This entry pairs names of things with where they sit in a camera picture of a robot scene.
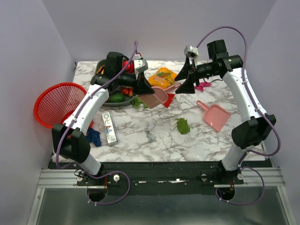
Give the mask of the pink hand brush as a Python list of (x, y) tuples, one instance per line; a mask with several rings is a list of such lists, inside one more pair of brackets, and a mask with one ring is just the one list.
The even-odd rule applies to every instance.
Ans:
[(168, 100), (168, 93), (176, 90), (181, 85), (180, 82), (176, 82), (166, 89), (162, 89), (158, 86), (153, 86), (154, 94), (143, 94), (138, 95), (138, 98), (141, 99), (150, 109), (164, 104)]

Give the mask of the pink plastic dustpan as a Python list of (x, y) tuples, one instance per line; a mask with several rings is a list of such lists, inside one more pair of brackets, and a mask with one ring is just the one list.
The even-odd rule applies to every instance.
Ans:
[(231, 114), (219, 105), (211, 105), (210, 107), (208, 107), (200, 100), (198, 100), (196, 103), (205, 111), (205, 114), (203, 116), (204, 121), (217, 132), (221, 132), (222, 128), (229, 120)]

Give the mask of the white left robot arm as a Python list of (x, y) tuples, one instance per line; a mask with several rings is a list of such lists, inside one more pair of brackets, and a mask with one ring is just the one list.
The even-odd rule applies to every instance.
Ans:
[(86, 133), (100, 107), (109, 99), (113, 87), (131, 87), (135, 94), (154, 93), (144, 76), (147, 69), (147, 61), (138, 51), (134, 51), (130, 58), (119, 52), (108, 53), (105, 64), (92, 77), (87, 93), (74, 112), (61, 124), (52, 127), (57, 168), (63, 168), (59, 164), (62, 156), (88, 173), (88, 180), (93, 185), (103, 182), (104, 167), (92, 156)]

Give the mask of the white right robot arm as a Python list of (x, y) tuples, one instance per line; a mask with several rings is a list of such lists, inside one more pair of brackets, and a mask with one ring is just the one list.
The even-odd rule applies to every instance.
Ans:
[(229, 55), (224, 40), (208, 43), (207, 50), (212, 61), (197, 65), (198, 48), (190, 45), (185, 47), (186, 60), (175, 78), (184, 83), (176, 90), (176, 94), (194, 94), (194, 85), (200, 79), (212, 76), (220, 76), (230, 89), (240, 112), (241, 124), (232, 130), (233, 144), (221, 160), (222, 168), (215, 173), (217, 181), (225, 184), (233, 178), (232, 171), (238, 169), (251, 147), (268, 137), (276, 117), (261, 106), (243, 68), (244, 60), (239, 55)]

